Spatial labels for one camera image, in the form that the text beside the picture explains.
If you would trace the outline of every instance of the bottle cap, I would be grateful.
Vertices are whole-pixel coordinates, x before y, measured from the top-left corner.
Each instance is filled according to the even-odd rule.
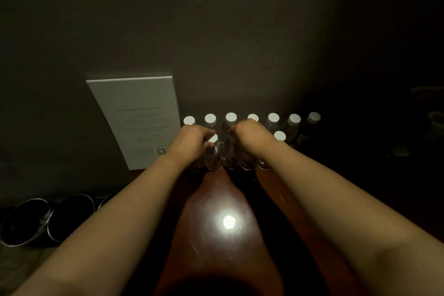
[[[216,123],[216,115],[208,114],[205,116],[205,123],[213,125]]]
[[[315,111],[312,111],[312,112],[308,115],[308,117],[307,117],[307,121],[308,121],[308,123],[310,123],[310,124],[316,124],[316,123],[318,123],[320,120],[321,120],[321,116],[320,116],[317,112],[315,112]]]
[[[194,125],[196,124],[196,120],[194,119],[193,116],[187,116],[183,119],[183,123],[185,125]]]
[[[256,114],[249,114],[247,118],[251,118],[251,119],[255,120],[256,122],[259,121],[259,116]]]
[[[267,117],[267,122],[268,122],[269,124],[275,124],[275,123],[278,123],[278,122],[279,122],[279,115],[278,115],[278,114],[275,114],[275,113],[271,113],[271,114],[269,114],[268,117]]]
[[[225,119],[228,123],[236,123],[237,121],[237,115],[235,113],[228,113],[225,115]]]
[[[218,141],[218,139],[219,139],[218,134],[215,133],[214,136],[208,140],[208,142],[216,143]]]
[[[290,117],[288,117],[288,125],[296,126],[301,123],[301,116],[297,114],[291,114]]]
[[[278,141],[285,141],[285,139],[287,138],[285,133],[282,131],[276,131],[274,133],[274,137],[278,140]]]

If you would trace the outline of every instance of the white sign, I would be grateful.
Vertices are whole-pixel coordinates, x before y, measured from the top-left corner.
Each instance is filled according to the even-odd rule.
[[[173,77],[88,80],[130,170],[146,169],[180,130]]]

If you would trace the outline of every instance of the person's right hand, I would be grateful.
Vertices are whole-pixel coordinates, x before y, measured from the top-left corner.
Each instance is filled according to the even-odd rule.
[[[230,133],[238,137],[246,151],[260,159],[264,158],[268,146],[276,141],[265,126],[251,118],[232,126]]]

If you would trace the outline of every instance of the person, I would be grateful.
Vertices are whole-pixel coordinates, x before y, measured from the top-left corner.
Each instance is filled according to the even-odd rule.
[[[265,160],[376,295],[444,295],[444,244],[252,119],[231,128]],[[184,126],[168,152],[85,221],[14,293],[118,295],[136,269],[180,173],[213,130]]]

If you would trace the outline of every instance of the person's left hand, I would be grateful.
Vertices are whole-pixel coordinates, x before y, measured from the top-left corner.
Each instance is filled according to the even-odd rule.
[[[199,158],[206,148],[214,147],[213,143],[204,142],[206,136],[212,136],[214,134],[214,130],[201,125],[184,125],[165,156],[184,169],[191,164],[192,161]]]

